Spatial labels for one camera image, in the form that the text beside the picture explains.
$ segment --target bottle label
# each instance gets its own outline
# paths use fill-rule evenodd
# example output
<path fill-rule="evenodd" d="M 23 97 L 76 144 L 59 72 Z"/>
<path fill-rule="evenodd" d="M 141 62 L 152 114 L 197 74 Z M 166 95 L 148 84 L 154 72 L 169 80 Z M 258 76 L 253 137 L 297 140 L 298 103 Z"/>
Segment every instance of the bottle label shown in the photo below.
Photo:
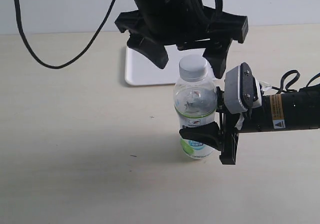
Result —
<path fill-rule="evenodd" d="M 200 117 L 200 118 L 191 118 L 191 117 L 186 117 L 182 115 L 181 113 L 178 112 L 179 116 L 179 121 L 180 121 L 180 128 L 194 128 L 202 125 L 206 125 L 209 123 L 212 123 L 215 121 L 215 112 L 212 112 L 211 114 L 205 116 L 205 117 Z M 182 145 L 182 149 L 184 152 L 195 159 L 201 159 L 209 156 L 214 148 L 192 140 L 187 140 L 181 138 L 180 141 Z"/>

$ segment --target white tray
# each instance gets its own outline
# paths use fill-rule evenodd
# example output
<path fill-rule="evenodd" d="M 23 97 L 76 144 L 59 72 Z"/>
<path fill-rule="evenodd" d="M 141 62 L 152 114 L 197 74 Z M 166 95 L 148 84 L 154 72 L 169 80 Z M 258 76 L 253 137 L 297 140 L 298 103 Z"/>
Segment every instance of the white tray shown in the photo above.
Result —
<path fill-rule="evenodd" d="M 179 61 L 188 54 L 202 55 L 204 49 L 178 51 L 175 45 L 167 46 L 169 62 L 161 70 L 142 54 L 127 47 L 125 59 L 125 81 L 133 86 L 175 84 L 179 78 Z M 209 74 L 215 79 L 210 67 Z"/>

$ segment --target water bottle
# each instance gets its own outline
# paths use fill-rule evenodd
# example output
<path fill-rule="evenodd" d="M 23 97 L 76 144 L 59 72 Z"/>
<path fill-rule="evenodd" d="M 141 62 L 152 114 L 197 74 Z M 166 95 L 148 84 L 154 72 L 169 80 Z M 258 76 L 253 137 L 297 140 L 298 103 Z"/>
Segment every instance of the water bottle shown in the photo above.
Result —
<path fill-rule="evenodd" d="M 194 54 L 183 57 L 179 63 L 180 78 L 174 87 L 174 106 L 181 129 L 202 126 L 215 120 L 217 87 L 208 66 L 205 58 Z M 183 138 L 180 143 L 184 152 L 194 159 L 205 158 L 214 150 L 203 143 Z"/>

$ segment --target beige table surface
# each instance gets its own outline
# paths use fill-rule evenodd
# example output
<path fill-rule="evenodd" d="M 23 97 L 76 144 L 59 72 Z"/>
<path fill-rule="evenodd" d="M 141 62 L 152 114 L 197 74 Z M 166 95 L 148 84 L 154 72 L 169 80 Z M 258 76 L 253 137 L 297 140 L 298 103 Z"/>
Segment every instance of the beige table surface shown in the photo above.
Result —
<path fill-rule="evenodd" d="M 91 36 L 28 37 L 61 64 Z M 49 70 L 18 36 L 0 36 L 1 224 L 319 223 L 319 130 L 241 135 L 232 167 L 218 152 L 191 161 L 173 87 L 125 84 L 127 38 L 102 33 L 77 63 Z M 252 27 L 228 69 L 246 61 L 275 86 L 298 69 L 300 88 L 319 72 L 319 40 L 320 24 Z"/>

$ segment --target warning label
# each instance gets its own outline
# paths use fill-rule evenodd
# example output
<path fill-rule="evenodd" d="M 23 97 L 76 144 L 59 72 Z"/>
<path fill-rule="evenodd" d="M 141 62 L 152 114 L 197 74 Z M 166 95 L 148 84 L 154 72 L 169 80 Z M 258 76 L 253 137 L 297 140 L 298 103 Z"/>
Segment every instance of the warning label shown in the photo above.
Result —
<path fill-rule="evenodd" d="M 270 96 L 270 107 L 274 129 L 286 128 L 281 94 Z"/>

